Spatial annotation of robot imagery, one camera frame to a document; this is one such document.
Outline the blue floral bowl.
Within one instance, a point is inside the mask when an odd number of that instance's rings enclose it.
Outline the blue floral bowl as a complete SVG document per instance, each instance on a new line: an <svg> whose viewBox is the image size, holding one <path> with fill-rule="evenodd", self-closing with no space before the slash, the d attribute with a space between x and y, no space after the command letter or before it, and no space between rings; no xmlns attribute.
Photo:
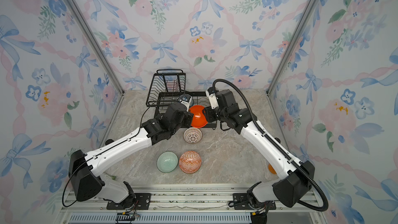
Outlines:
<svg viewBox="0 0 398 224"><path fill-rule="evenodd" d="M177 101L184 105L187 111L189 111L189 109L194 105L193 97L186 93L179 96Z"/></svg>

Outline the orange bowl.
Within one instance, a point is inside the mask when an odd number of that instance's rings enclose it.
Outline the orange bowl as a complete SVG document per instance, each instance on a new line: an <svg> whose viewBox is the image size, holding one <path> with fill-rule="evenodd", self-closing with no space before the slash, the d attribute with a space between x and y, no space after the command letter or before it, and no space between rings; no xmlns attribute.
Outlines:
<svg viewBox="0 0 398 224"><path fill-rule="evenodd" d="M206 117L203 114L204 109L205 107L202 105L194 105L189 109L189 112L193 114L193 119L191 122L192 127L200 129L208 124Z"/></svg>

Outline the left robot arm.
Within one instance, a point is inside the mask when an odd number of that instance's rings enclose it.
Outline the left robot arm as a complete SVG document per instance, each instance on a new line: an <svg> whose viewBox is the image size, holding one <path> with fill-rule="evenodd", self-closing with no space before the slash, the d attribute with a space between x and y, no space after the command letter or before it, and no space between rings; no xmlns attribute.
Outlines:
<svg viewBox="0 0 398 224"><path fill-rule="evenodd" d="M131 205L134 199L131 186L113 181L103 173L135 152L169 140L180 128L189 126L193 118L189 107L186 101L172 103L164 114L142 123L130 134L96 150L74 152L68 176L76 200L84 202L97 197Z"/></svg>

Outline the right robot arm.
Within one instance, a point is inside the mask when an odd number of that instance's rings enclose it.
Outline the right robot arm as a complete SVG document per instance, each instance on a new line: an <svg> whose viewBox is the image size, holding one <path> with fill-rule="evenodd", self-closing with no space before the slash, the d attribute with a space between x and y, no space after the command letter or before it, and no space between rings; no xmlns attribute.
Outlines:
<svg viewBox="0 0 398 224"><path fill-rule="evenodd" d="M308 162L293 156L275 138L251 111L250 106L240 108L230 90L217 91L213 87L206 91L210 106L202 112L207 121L225 122L230 129L248 140L268 161L278 179L259 182L247 190L247 200L254 209L268 201L279 201L286 207L300 204L307 208L312 205L302 201L312 188L315 168Z"/></svg>

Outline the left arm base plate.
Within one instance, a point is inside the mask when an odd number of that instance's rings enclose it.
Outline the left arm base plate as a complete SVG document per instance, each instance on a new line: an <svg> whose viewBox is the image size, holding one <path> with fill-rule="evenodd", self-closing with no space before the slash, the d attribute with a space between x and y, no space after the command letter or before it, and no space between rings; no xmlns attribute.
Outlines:
<svg viewBox="0 0 398 224"><path fill-rule="evenodd" d="M121 203L108 201L107 210L148 210L152 194L137 193L134 196L128 196Z"/></svg>

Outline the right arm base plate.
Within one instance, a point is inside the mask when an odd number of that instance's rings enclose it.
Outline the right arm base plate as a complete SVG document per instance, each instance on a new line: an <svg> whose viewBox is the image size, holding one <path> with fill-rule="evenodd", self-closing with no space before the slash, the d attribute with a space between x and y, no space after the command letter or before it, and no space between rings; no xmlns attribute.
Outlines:
<svg viewBox="0 0 398 224"><path fill-rule="evenodd" d="M258 203L253 199L249 200L246 193L233 193L232 198L232 201L228 203L228 207L235 210L260 211L266 209L267 206L269 206L269 210L276 210L275 202Z"/></svg>

